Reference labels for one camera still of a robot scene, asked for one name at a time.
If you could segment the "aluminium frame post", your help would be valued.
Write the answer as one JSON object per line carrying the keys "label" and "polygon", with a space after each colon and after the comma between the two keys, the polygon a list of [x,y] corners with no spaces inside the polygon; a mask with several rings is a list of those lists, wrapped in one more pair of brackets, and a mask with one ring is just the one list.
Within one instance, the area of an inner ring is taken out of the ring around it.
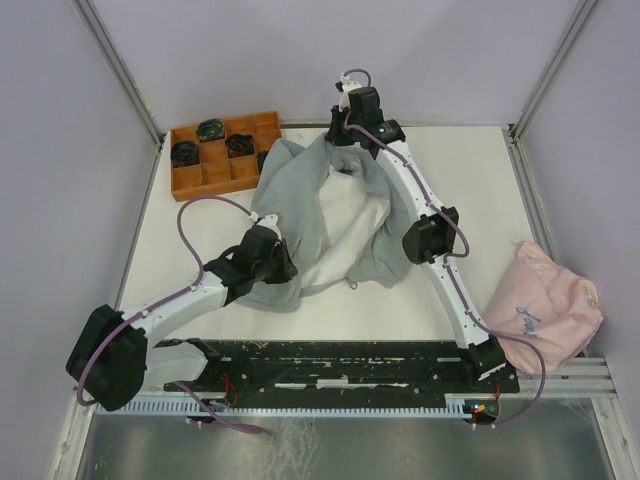
{"label": "aluminium frame post", "polygon": [[602,1],[599,0],[580,0],[578,2],[517,121],[509,127],[513,143],[521,141],[530,129],[554,83],[558,80],[601,4]]}
{"label": "aluminium frame post", "polygon": [[135,111],[147,135],[155,144],[161,145],[164,140],[164,134],[157,126],[149,108],[145,104],[139,88],[125,61],[117,51],[94,2],[89,0],[73,0],[72,4],[94,39],[101,55],[113,73],[129,104]]}

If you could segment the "dark rolled sock left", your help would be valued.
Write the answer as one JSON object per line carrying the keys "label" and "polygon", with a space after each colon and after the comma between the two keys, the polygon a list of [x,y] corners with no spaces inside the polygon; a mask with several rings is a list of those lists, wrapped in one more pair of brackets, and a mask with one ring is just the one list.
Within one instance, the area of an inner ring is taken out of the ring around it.
{"label": "dark rolled sock left", "polygon": [[170,159],[173,168],[197,165],[200,159],[199,146],[193,141],[178,142],[171,149]]}

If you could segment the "dark rolled sock top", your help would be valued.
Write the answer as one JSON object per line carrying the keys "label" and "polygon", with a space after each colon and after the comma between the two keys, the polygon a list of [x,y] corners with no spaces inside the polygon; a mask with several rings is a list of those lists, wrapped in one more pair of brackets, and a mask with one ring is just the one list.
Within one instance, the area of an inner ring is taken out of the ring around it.
{"label": "dark rolled sock top", "polygon": [[219,118],[205,120],[196,127],[196,135],[201,143],[222,140],[225,138],[224,121]]}

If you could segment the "dark rolled sock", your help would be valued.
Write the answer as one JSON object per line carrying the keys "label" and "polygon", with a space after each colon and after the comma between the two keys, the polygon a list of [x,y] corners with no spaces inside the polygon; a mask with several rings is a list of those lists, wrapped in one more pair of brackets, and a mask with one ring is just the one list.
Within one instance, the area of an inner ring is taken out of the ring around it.
{"label": "dark rolled sock", "polygon": [[262,173],[263,168],[264,168],[264,164],[266,161],[266,158],[269,154],[268,150],[263,150],[260,151],[259,153],[256,154],[256,162],[257,162],[257,167],[258,167],[258,171],[259,173]]}
{"label": "dark rolled sock", "polygon": [[200,159],[199,146],[193,141],[178,142],[171,149],[170,159],[173,168],[197,165]]}
{"label": "dark rolled sock", "polygon": [[205,120],[196,127],[196,135],[201,143],[222,140],[225,138],[224,121],[219,118]]}
{"label": "dark rolled sock", "polygon": [[254,139],[251,134],[234,133],[228,136],[225,144],[231,158],[253,155]]}

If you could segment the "right aluminium frame post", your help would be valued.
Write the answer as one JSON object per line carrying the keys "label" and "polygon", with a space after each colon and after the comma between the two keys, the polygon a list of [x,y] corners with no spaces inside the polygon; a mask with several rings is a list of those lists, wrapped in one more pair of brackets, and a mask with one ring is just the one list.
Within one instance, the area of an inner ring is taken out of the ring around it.
{"label": "right aluminium frame post", "polygon": [[578,2],[517,121],[509,127],[513,143],[521,141],[530,129],[554,83],[558,80],[601,4],[602,1],[599,0],[580,0]]}

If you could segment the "left aluminium frame post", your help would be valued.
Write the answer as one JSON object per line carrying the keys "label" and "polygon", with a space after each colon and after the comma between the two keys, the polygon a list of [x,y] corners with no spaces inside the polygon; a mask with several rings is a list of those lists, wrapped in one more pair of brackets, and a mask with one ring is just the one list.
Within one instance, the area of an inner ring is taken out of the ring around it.
{"label": "left aluminium frame post", "polygon": [[139,88],[125,61],[117,51],[94,2],[89,0],[73,0],[72,4],[94,39],[101,55],[113,73],[129,104],[135,111],[147,135],[155,144],[161,145],[164,140],[164,134],[157,126],[149,108],[145,104]]}

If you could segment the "wooden compartment tray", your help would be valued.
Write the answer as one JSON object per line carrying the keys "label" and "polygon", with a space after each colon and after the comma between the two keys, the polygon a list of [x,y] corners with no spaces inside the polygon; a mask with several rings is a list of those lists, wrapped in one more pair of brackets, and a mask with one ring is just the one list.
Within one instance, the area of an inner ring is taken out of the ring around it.
{"label": "wooden compartment tray", "polygon": [[[174,128],[169,133],[170,150],[181,141],[198,144],[200,159],[197,165],[173,168],[170,159],[171,194],[178,202],[204,195],[221,195],[253,189],[260,178],[256,154],[270,150],[282,137],[279,114],[275,111],[251,115],[219,118],[225,124],[225,138],[201,143],[196,127],[201,123]],[[234,133],[251,134],[253,155],[231,158],[225,140]]]}

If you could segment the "dark rolled sock right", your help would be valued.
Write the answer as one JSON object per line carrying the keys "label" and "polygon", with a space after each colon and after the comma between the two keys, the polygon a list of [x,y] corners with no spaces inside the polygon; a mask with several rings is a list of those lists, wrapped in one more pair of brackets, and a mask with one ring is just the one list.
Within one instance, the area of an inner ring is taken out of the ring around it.
{"label": "dark rolled sock right", "polygon": [[258,167],[258,171],[259,173],[262,173],[263,168],[264,168],[264,164],[266,161],[266,158],[269,154],[268,150],[263,150],[260,151],[259,153],[256,154],[256,162],[257,162],[257,167]]}

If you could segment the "aluminium front rail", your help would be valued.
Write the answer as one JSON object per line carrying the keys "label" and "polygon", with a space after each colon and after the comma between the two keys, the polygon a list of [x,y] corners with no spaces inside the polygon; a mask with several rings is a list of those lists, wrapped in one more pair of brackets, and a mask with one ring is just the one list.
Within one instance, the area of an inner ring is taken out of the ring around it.
{"label": "aluminium front rail", "polygon": [[[448,394],[445,403],[449,400],[497,400],[497,399],[534,399],[539,398],[562,398],[562,397],[594,397],[607,396],[614,392],[608,367],[604,360],[598,358],[578,357],[559,369],[546,374],[545,376],[527,374],[516,369],[520,390],[517,393],[500,393],[493,396],[477,395],[469,397],[462,394]],[[169,395],[185,390],[189,381],[174,381],[162,387],[154,387],[149,390],[140,391],[131,401],[143,395]],[[217,400],[223,405],[238,408],[231,402],[232,396],[229,393],[198,393],[198,396],[206,400]]]}

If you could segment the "pink cloth bag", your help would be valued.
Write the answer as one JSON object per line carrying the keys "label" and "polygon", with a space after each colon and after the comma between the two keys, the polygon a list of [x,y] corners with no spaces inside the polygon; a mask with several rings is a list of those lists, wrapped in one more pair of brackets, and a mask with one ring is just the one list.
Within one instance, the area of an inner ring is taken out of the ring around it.
{"label": "pink cloth bag", "polygon": [[483,314],[509,363],[550,373],[582,351],[603,322],[593,282],[556,264],[540,246],[519,243]]}

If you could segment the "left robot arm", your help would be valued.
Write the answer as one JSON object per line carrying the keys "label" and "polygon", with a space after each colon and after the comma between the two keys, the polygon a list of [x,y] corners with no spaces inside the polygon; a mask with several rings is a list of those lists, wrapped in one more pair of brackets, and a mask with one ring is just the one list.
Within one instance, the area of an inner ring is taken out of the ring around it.
{"label": "left robot arm", "polygon": [[108,305],[89,316],[66,362],[77,382],[77,400],[116,411],[140,391],[174,381],[209,390],[221,378],[220,364],[195,341],[167,337],[192,320],[249,294],[257,283],[293,279],[286,242],[271,217],[246,231],[240,244],[202,266],[196,277],[165,298],[138,309]]}

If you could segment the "grey zip jacket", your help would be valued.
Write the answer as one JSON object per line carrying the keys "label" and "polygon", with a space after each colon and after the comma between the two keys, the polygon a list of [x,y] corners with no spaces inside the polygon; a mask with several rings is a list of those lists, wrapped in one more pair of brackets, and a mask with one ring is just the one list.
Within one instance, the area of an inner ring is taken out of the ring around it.
{"label": "grey zip jacket", "polygon": [[317,137],[304,147],[277,140],[263,165],[251,208],[274,214],[297,275],[259,283],[242,299],[250,308],[292,312],[303,298],[348,281],[386,288],[410,268],[402,238],[410,226],[400,194],[371,154]]}

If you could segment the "dark rolled sock middle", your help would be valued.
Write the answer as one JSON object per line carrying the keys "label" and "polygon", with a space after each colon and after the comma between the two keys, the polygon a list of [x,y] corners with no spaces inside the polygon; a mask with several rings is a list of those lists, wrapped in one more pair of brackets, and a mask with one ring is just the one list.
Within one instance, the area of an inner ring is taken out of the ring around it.
{"label": "dark rolled sock middle", "polygon": [[225,144],[231,158],[253,155],[254,139],[251,134],[234,133],[228,136]]}

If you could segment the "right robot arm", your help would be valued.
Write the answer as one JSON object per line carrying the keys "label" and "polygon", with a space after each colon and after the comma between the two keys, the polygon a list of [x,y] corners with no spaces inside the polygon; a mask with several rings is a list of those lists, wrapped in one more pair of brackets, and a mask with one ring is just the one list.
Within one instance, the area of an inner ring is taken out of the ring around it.
{"label": "right robot arm", "polygon": [[430,188],[402,128],[397,121],[384,118],[376,88],[344,80],[336,89],[340,100],[331,108],[326,139],[336,146],[358,144],[367,150],[401,196],[409,215],[403,251],[431,277],[445,307],[463,361],[458,368],[460,382],[469,390],[481,391],[506,366],[506,358],[481,320],[456,264],[470,253],[458,226],[458,211],[444,206]]}

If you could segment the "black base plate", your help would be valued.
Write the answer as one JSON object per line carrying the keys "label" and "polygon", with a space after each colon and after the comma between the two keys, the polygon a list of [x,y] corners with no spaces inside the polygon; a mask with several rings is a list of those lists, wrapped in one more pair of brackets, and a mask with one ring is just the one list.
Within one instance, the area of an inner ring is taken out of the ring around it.
{"label": "black base plate", "polygon": [[515,369],[480,381],[453,341],[222,341],[211,353],[198,393],[229,393],[238,408],[349,409],[442,407],[448,394],[517,393]]}

